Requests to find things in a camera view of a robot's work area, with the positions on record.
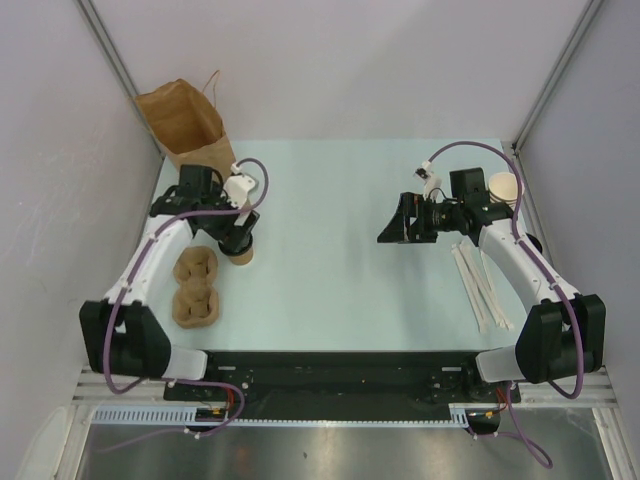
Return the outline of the black coffee cup lid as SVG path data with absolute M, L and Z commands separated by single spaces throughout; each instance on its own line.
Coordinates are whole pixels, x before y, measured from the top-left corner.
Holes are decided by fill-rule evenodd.
M 239 243 L 219 242 L 220 251 L 227 257 L 238 257 L 246 254 L 253 247 L 253 237 L 249 236 Z

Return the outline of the brown paper coffee cup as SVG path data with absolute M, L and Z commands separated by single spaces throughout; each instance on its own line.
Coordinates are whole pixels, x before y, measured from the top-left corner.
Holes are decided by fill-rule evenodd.
M 249 245 L 239 253 L 230 254 L 227 258 L 236 266 L 244 266 L 249 264 L 254 257 L 253 246 Z

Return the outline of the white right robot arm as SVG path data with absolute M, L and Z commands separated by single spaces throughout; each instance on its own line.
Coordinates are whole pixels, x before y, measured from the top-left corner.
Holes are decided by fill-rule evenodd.
M 436 201 L 435 189 L 404 192 L 378 235 L 380 243 L 434 243 L 441 232 L 458 232 L 486 254 L 518 295 L 527 318 L 517 342 L 479 353 L 463 373 L 461 388 L 484 401 L 498 382 L 532 384 L 588 374 L 603 365 L 606 307 L 599 296 L 583 295 L 551 268 L 527 237 L 512 231 L 513 209 L 494 203 L 480 168 L 449 175 L 451 197 Z

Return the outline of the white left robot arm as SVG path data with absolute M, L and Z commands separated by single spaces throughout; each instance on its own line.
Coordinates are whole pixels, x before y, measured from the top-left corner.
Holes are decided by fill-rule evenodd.
M 246 163 L 232 164 L 228 177 L 214 167 L 181 166 L 178 182 L 152 203 L 147 229 L 121 277 L 102 299 L 82 305 L 89 365 L 113 392 L 126 391 L 113 383 L 115 375 L 185 381 L 202 400 L 219 392 L 221 376 L 207 366 L 207 353 L 174 344 L 164 325 L 200 328 L 218 317 L 218 261 L 210 248 L 193 246 L 198 234 L 237 265 L 252 259 L 259 204 L 250 199 L 257 181 L 243 172 Z

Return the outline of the brown pulp cup carrier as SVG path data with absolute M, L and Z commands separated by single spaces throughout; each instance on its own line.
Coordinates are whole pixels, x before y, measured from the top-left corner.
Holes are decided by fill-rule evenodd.
M 172 300 L 172 318 L 183 329 L 211 326 L 219 318 L 218 273 L 215 252 L 205 246 L 186 248 L 173 268 L 178 290 Z

